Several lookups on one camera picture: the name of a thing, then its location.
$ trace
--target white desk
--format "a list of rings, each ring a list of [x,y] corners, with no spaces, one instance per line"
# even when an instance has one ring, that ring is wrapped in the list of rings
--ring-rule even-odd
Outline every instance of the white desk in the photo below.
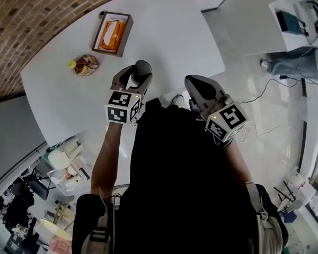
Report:
[[[131,14],[134,24],[122,58],[91,51],[101,11]],[[78,77],[67,61],[91,53],[100,62]],[[225,66],[193,0],[112,0],[86,14],[51,40],[22,70],[27,98],[40,130],[52,146],[105,120],[112,77],[144,59],[154,75],[146,100],[184,86],[191,74],[212,76]]]

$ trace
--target white shoe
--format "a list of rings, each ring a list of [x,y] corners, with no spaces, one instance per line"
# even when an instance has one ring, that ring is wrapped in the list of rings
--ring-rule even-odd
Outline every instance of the white shoe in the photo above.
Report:
[[[268,70],[268,69],[269,69],[269,66],[270,66],[270,62],[268,62],[268,61],[266,61],[266,60],[263,60],[263,59],[260,60],[260,67],[261,67],[263,70]]]
[[[181,94],[178,94],[171,101],[171,105],[177,105],[179,108],[183,108],[184,102],[185,102],[184,97]]]

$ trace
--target jeans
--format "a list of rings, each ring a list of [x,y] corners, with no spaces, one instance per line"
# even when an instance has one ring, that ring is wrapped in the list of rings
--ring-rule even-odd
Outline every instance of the jeans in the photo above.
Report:
[[[272,75],[287,75],[297,79],[306,77],[318,80],[316,49],[313,47],[300,47],[290,52],[270,53],[272,62],[269,65],[268,72]]]

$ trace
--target open box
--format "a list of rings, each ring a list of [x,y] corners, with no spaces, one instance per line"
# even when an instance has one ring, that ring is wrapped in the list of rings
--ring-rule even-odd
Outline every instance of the open box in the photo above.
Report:
[[[103,11],[99,16],[102,21],[92,51],[122,57],[133,25],[131,15]]]

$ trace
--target bottle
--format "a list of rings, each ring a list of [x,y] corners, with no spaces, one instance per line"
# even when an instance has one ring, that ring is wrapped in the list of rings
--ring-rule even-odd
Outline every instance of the bottle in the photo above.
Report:
[[[92,55],[83,55],[76,59],[76,61],[71,60],[67,63],[67,67],[74,69],[78,76],[88,76],[91,75],[98,69],[99,62]]]

